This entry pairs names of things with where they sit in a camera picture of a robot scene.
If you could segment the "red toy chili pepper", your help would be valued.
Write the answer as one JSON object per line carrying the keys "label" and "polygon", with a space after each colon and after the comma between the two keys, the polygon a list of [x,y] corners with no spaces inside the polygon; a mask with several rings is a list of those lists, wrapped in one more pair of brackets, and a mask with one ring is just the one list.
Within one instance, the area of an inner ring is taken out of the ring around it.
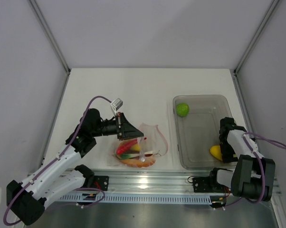
{"label": "red toy chili pepper", "polygon": [[137,139],[128,140],[127,142],[122,143],[118,146],[118,148],[116,150],[116,154],[121,155],[136,144],[137,144]]}

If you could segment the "yellow toy mango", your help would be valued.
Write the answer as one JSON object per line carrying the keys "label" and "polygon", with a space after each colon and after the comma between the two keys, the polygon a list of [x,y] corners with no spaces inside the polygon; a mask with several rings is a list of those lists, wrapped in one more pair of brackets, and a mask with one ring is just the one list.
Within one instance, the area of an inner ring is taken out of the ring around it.
{"label": "yellow toy mango", "polygon": [[221,149],[219,145],[214,145],[210,148],[210,154],[219,161],[223,161]]}

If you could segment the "yellow toy corn cob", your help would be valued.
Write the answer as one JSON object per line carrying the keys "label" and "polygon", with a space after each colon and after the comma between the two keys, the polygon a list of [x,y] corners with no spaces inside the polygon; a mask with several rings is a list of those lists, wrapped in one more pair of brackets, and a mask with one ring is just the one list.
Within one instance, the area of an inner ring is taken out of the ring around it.
{"label": "yellow toy corn cob", "polygon": [[130,148],[130,150],[131,151],[140,151],[140,146],[139,146],[139,144],[135,144],[135,145],[133,145],[131,148]]}

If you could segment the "clear pink zip top bag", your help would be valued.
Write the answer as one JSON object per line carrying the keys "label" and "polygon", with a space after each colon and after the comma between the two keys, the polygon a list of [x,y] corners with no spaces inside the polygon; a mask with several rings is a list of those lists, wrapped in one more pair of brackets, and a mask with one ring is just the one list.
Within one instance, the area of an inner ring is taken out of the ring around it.
{"label": "clear pink zip top bag", "polygon": [[116,150],[118,146],[122,143],[127,142],[128,140],[114,141],[111,145],[109,151],[110,153],[106,158],[106,162],[108,165],[113,167],[128,167],[121,163],[120,160],[139,159],[141,161],[144,161],[147,157],[154,157],[157,162],[159,158],[166,155],[169,149],[169,145],[158,125],[148,125],[142,123],[139,126],[139,130],[144,134],[144,137],[142,138],[135,138],[137,139],[137,144],[139,144],[140,146],[140,151],[131,151],[129,149],[125,153],[117,155]]}

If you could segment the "green toy custard apple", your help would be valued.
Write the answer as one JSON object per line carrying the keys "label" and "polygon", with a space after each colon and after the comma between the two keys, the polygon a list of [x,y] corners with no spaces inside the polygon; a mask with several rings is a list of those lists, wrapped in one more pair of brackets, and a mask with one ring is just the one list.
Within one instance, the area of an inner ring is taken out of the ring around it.
{"label": "green toy custard apple", "polygon": [[176,111],[178,116],[186,117],[190,111],[190,108],[187,103],[180,103],[176,105]]}

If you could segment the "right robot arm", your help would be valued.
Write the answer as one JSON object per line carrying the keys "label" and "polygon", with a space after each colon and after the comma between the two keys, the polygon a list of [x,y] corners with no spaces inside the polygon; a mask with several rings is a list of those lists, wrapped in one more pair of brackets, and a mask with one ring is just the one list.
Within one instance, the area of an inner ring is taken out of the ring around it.
{"label": "right robot arm", "polygon": [[251,203],[269,201],[272,197],[276,164],[265,158],[243,126],[231,117],[220,120],[219,148],[224,163],[236,162],[235,169],[214,168],[208,187],[220,191],[226,187],[233,196]]}

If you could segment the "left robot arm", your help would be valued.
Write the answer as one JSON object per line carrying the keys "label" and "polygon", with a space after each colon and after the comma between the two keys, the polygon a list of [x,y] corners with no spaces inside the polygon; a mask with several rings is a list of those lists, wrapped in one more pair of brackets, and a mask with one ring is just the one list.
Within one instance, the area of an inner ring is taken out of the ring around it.
{"label": "left robot arm", "polygon": [[51,161],[21,182],[12,180],[7,185],[7,211],[12,211],[20,222],[28,226],[67,193],[73,190],[99,190],[95,187],[94,172],[85,165],[76,166],[67,176],[62,177],[61,174],[96,146],[97,137],[110,135],[116,135],[120,141],[144,136],[121,112],[109,120],[103,120],[97,109],[86,109],[63,149]]}

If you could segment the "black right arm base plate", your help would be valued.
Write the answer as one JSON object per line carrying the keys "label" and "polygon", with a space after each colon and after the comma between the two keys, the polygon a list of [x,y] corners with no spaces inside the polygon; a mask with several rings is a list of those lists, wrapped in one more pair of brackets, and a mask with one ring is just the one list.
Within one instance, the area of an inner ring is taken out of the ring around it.
{"label": "black right arm base plate", "polygon": [[188,183],[193,186],[195,193],[228,193],[226,187],[217,183],[212,177],[189,176]]}

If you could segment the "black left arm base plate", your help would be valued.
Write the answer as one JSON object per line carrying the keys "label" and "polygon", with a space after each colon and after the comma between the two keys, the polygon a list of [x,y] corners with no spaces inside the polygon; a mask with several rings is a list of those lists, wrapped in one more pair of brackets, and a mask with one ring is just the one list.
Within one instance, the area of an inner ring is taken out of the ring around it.
{"label": "black left arm base plate", "polygon": [[109,176],[94,176],[89,187],[107,191],[109,186]]}

